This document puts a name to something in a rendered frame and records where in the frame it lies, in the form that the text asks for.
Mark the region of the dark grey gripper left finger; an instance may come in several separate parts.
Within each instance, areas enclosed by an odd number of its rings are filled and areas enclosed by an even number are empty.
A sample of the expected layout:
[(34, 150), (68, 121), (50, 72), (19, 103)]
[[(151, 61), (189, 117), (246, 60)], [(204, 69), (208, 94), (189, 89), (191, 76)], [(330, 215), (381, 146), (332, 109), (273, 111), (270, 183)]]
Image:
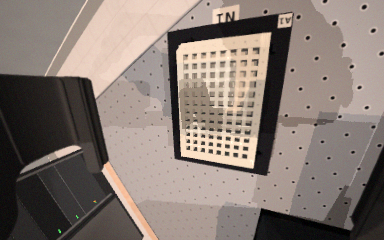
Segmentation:
[(78, 146), (90, 173), (109, 161), (92, 81), (0, 74), (0, 240), (17, 218), (16, 181), (29, 164)]

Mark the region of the cream label with black lettering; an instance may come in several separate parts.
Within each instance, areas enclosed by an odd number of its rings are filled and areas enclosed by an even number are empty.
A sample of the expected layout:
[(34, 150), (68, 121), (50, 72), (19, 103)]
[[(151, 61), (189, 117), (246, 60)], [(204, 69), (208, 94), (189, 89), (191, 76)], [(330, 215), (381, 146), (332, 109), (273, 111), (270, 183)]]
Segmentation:
[(213, 24), (234, 20), (239, 20), (239, 5), (213, 10)]

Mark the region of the grey perforated base plate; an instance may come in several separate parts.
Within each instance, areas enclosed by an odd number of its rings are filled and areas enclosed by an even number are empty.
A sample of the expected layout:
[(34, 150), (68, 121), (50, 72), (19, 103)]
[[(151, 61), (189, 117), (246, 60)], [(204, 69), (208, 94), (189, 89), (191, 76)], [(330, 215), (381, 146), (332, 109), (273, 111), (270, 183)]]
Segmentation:
[[(167, 32), (293, 12), (267, 176), (174, 158)], [(384, 0), (198, 0), (96, 98), (109, 163), (158, 240), (253, 240), (261, 208), (352, 230), (384, 146)]]

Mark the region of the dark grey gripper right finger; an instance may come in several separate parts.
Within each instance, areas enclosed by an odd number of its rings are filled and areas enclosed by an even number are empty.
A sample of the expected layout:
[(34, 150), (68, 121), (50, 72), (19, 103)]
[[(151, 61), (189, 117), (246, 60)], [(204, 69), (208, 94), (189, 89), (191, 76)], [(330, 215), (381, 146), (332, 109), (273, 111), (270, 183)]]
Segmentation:
[(384, 240), (384, 146), (351, 220), (351, 240)]

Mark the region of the beige well plate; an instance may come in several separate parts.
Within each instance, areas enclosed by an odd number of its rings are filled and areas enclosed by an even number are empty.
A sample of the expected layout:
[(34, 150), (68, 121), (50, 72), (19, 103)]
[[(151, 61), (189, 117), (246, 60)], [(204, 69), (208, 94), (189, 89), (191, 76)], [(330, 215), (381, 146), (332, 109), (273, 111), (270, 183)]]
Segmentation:
[(254, 167), (270, 37), (271, 32), (179, 45), (181, 156)]

